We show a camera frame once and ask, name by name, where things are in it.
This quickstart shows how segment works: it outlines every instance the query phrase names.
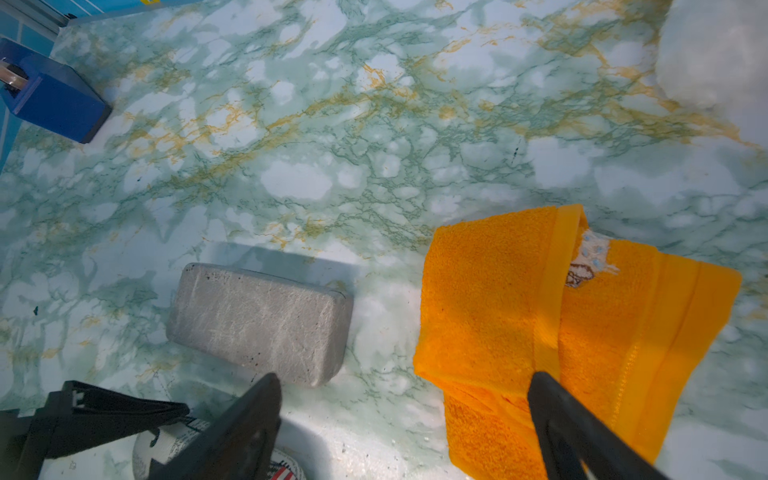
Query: green marble pattern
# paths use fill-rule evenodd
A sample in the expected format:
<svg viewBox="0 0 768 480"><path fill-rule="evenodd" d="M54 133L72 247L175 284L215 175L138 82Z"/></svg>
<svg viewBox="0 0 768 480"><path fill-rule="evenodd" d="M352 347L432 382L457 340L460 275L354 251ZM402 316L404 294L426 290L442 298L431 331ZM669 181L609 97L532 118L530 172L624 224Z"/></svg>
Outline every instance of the green marble pattern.
<svg viewBox="0 0 768 480"><path fill-rule="evenodd" d="M355 296L341 373L284 390L279 445L311 478L464 478L412 369L432 232L582 203L744 275L659 466L766 478L768 136L664 97L668 6L211 0L64 29L53 57L114 113L85 146L25 125L0 176L0 409L79 379L215 418L253 374L164 323L186 263L238 265ZM43 478L131 478L130 448Z"/></svg>

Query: blue object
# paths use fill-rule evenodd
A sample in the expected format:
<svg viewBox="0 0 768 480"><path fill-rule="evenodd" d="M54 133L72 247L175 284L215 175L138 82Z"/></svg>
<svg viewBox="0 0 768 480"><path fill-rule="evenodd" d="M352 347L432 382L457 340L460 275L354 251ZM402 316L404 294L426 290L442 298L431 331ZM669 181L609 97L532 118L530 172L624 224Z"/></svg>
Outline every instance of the blue object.
<svg viewBox="0 0 768 480"><path fill-rule="evenodd" d="M8 38L18 36L18 20L5 12L0 12L0 34Z"/></svg>
<svg viewBox="0 0 768 480"><path fill-rule="evenodd" d="M46 37L32 30L27 25L22 27L22 45L27 48L31 48L32 50L41 55L45 55L46 57L49 56L51 54L51 50L53 50L53 41L48 40Z"/></svg>
<svg viewBox="0 0 768 480"><path fill-rule="evenodd" d="M8 109L22 120L86 144L112 112L72 67L7 38L0 39L0 60L20 68L27 77L21 90L0 90Z"/></svg>

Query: embroidered patch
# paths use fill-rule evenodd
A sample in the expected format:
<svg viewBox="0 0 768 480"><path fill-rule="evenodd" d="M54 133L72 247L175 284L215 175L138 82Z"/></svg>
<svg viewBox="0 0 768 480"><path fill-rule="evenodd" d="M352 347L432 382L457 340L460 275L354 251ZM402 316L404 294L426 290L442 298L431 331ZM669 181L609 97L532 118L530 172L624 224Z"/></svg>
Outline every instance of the embroidered patch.
<svg viewBox="0 0 768 480"><path fill-rule="evenodd" d="M619 273L619 269L615 265L606 263L610 244L610 237L600 235L592 230L585 230L581 235L578 255L571 262L571 268L568 269L565 285L576 288L583 282L592 280L595 275L603 271L614 275Z"/></svg>

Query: towel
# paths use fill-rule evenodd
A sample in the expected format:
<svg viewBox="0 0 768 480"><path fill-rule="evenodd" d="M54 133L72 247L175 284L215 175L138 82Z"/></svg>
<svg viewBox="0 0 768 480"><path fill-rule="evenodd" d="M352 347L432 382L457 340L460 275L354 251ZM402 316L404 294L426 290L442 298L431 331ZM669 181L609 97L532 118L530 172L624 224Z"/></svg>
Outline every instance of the towel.
<svg viewBox="0 0 768 480"><path fill-rule="evenodd" d="M579 205L437 229L414 367L443 389L451 460L546 478L525 399L541 370L652 462L740 281L594 233Z"/></svg>

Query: gray block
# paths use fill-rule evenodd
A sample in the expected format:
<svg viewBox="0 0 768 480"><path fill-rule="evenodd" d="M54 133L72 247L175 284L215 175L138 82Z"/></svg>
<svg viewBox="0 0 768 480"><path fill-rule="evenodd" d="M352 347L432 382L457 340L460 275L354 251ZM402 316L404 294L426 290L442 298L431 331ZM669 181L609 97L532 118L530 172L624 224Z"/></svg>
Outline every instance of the gray block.
<svg viewBox="0 0 768 480"><path fill-rule="evenodd" d="M341 368L352 304L323 286L190 263L166 332L173 342L315 387Z"/></svg>

